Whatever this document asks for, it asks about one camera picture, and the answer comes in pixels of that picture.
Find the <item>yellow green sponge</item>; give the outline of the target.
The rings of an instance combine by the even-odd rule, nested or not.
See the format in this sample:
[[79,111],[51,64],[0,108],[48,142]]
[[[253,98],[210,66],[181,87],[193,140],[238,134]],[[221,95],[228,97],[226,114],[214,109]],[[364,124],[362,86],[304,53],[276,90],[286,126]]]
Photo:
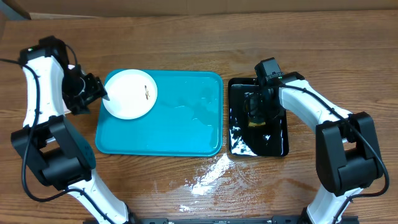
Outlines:
[[266,122],[255,123],[255,122],[250,121],[250,122],[248,123],[248,126],[249,126],[249,127],[259,127],[259,126],[265,126],[265,125],[266,125]]

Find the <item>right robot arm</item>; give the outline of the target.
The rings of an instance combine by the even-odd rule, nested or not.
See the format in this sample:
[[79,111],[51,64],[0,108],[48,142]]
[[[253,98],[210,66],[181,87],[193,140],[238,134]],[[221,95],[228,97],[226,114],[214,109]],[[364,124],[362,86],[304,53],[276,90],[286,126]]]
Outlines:
[[275,58],[255,67],[259,91],[245,105],[251,126],[270,126],[286,111],[315,133],[321,186],[298,223],[343,223],[356,198],[379,197],[390,186],[372,117],[351,113],[315,91],[298,72],[285,74]]

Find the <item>white plate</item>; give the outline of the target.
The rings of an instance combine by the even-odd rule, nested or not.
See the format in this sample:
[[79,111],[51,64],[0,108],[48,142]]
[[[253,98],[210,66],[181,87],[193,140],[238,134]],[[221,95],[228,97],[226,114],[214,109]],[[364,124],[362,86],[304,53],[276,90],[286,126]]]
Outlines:
[[127,69],[106,81],[108,98],[103,100],[106,110],[119,119],[137,119],[146,115],[155,105],[158,88],[146,72]]

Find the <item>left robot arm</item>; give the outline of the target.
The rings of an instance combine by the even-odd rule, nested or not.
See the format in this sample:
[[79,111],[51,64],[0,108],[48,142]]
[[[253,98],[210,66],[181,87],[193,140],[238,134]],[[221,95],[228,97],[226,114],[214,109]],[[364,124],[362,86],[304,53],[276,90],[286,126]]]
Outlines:
[[65,116],[88,114],[90,103],[108,97],[99,77],[70,64],[71,50],[49,36],[21,50],[16,61],[27,80],[25,120],[11,134],[22,158],[22,186],[37,202],[71,195],[94,223],[134,223],[129,207],[99,177],[92,147]]

